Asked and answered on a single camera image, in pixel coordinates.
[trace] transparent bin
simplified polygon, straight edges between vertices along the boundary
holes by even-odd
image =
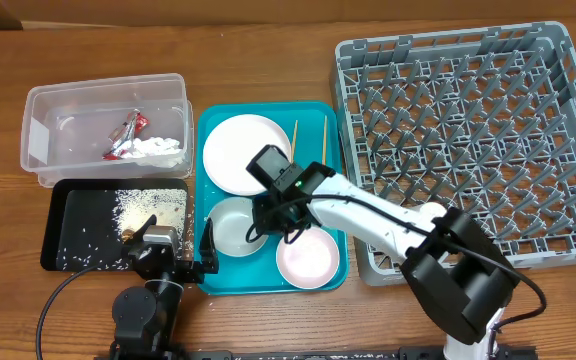
[[[108,136],[138,109],[150,120],[138,138],[173,138],[170,155],[103,160]],[[179,74],[129,76],[39,86],[28,93],[21,167],[52,187],[64,178],[185,178],[192,172],[193,116]]]

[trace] dish rack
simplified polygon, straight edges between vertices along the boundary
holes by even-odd
[[[576,264],[576,52],[562,24],[349,40],[335,57],[352,182],[466,210],[516,267]],[[355,242],[366,283],[405,281]]]

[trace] round plate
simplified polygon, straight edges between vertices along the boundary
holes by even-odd
[[[259,115],[237,115],[208,135],[204,144],[204,168],[222,190],[250,196],[266,189],[246,171],[252,158],[266,145],[275,145],[290,159],[290,140],[272,120]]]
[[[339,268],[339,248],[335,239],[318,227],[305,230],[294,243],[283,240],[277,247],[277,267],[281,276],[300,289],[326,285]]]
[[[252,200],[231,197],[215,205],[208,215],[213,222],[215,248],[224,255],[242,257],[253,254],[268,239],[263,235],[253,243],[246,242],[246,232],[252,225]]]

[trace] teal tray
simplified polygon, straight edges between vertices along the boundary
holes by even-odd
[[[275,121],[292,141],[295,120],[299,120],[295,161],[307,167],[313,161],[321,162],[324,115],[328,116],[326,165],[341,173],[341,150],[337,120],[332,108],[322,102],[285,102],[237,105],[217,105],[207,109],[199,118],[197,135],[196,191],[195,191],[195,259],[199,258],[199,241],[210,210],[220,201],[233,195],[215,185],[204,169],[203,149],[208,134],[222,121],[241,114],[257,114]],[[221,253],[219,273],[207,274],[199,287],[211,295],[242,295],[282,293],[295,291],[332,290],[348,276],[348,242],[342,231],[325,229],[337,242],[341,261],[339,270],[325,286],[315,290],[302,290],[290,285],[279,273],[275,260],[278,236],[271,236],[262,248],[250,256],[234,258]]]

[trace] black cable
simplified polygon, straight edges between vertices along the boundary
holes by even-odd
[[[90,272],[96,268],[99,268],[100,266],[103,266],[106,263],[108,263],[108,262],[101,262],[99,264],[95,264],[95,265],[92,265],[90,267],[87,267],[76,274],[72,274],[68,279],[66,279],[64,282],[62,282],[61,285],[59,285],[55,289],[55,291],[52,293],[52,295],[50,295],[50,297],[48,298],[48,301],[46,302],[46,305],[44,305],[44,309],[41,311],[41,315],[39,316],[39,322],[37,323],[37,333],[35,335],[35,350],[37,352],[37,360],[43,360],[43,356],[41,354],[41,331],[44,327],[44,321],[46,320],[46,314],[48,313],[48,309],[50,309],[50,305],[52,305],[53,301],[55,301],[55,299],[57,298],[57,295],[59,295],[61,290],[63,290],[68,284],[70,284],[76,278],[78,278],[81,275],[83,275],[87,272]]]
[[[500,270],[502,270],[503,272],[505,272],[506,274],[515,277],[521,281],[523,281],[524,283],[526,283],[526,285],[528,285],[539,297],[539,302],[540,305],[537,309],[524,313],[524,314],[519,314],[513,317],[510,317],[506,320],[501,320],[500,322],[496,323],[495,325],[492,326],[491,330],[491,334],[490,334],[490,342],[488,343],[488,357],[490,359],[494,359],[494,347],[495,347],[495,339],[497,337],[497,333],[501,333],[501,328],[505,325],[508,324],[512,324],[521,320],[526,320],[526,319],[530,319],[530,318],[534,318],[538,315],[541,315],[544,311],[546,311],[546,307],[548,306],[548,302],[546,301],[546,294],[544,294],[543,290],[541,290],[539,288],[539,286],[537,284],[535,284],[534,281],[530,280],[530,278],[528,278],[526,275],[513,270],[509,267],[507,267],[506,265],[500,264],[495,260],[492,260],[490,258],[487,258],[479,253],[476,253],[472,250],[466,249],[462,246],[459,246],[457,244],[451,243],[449,241],[443,241],[444,245],[446,245],[447,247],[452,248],[453,250],[459,251],[461,253],[463,253],[466,256],[470,256],[473,258],[476,258],[478,260],[481,261],[485,261],[497,268],[499,268]]]
[[[352,196],[345,196],[345,195],[333,195],[333,194],[329,194],[329,195],[309,195],[309,196],[304,196],[298,199],[294,199],[291,201],[287,201],[283,204],[277,205],[274,208],[271,208],[270,210],[268,210],[266,213],[263,214],[262,219],[261,219],[261,223],[265,223],[267,221],[267,219],[274,213],[276,213],[277,211],[280,211],[282,209],[285,209],[289,206],[292,206],[294,204],[298,204],[298,203],[307,203],[311,200],[314,199],[335,199],[335,200],[342,200],[342,201],[347,201],[347,202],[353,202],[355,204],[361,205],[373,212],[375,212],[378,215],[383,216],[384,218],[396,223],[397,225],[400,225],[404,228],[406,228],[409,231],[413,231],[416,232],[420,235],[424,235],[424,236],[428,236],[430,235],[430,232],[422,230],[416,226],[414,226],[414,224],[405,222],[401,219],[398,219],[390,214],[388,214],[387,212],[377,208],[376,206],[367,203],[363,200],[359,200],[356,199]],[[263,235],[263,233],[261,234],[257,234],[257,236],[254,239],[250,239],[250,235],[252,234],[252,231],[257,227],[256,222],[253,222],[253,224],[250,226],[250,228],[248,229],[248,232],[246,233],[246,241],[247,242],[254,242],[257,239],[259,239],[261,237],[261,235]],[[296,240],[296,238],[301,235],[301,232],[297,233],[295,235],[295,237],[292,239],[291,243],[294,242]],[[284,241],[287,241],[287,233],[284,236]],[[530,280],[530,278],[528,278],[526,275],[511,269],[509,267],[507,267],[506,265],[503,265],[495,260],[492,260],[486,256],[483,256],[479,253],[476,253],[472,250],[466,249],[462,246],[459,246],[457,244],[451,243],[449,241],[443,240],[444,245],[446,245],[447,247],[452,248],[453,250],[459,251],[461,253],[463,253],[466,256],[470,256],[470,257],[474,257],[480,261],[485,261],[497,268],[499,268],[500,270],[502,270],[503,272],[505,272],[506,274],[515,277],[517,279],[519,279],[520,281],[523,281],[524,283],[526,283],[526,285],[528,285],[534,292],[535,294],[537,294],[537,296],[539,297],[539,301],[540,301],[540,305],[537,309],[524,313],[524,314],[520,314],[520,315],[516,315],[513,317],[510,317],[508,319],[502,320],[500,322],[498,322],[497,324],[493,325],[493,327],[491,328],[491,335],[490,335],[490,342],[488,345],[488,357],[493,359],[494,358],[494,344],[495,344],[495,339],[497,337],[497,333],[501,332],[501,328],[505,325],[508,324],[512,324],[521,320],[526,320],[526,319],[530,319],[530,318],[534,318],[540,314],[542,314],[545,310],[546,307],[548,306],[548,302],[546,301],[546,295],[544,294],[544,292],[539,288],[539,286],[537,284],[535,284],[534,281]]]

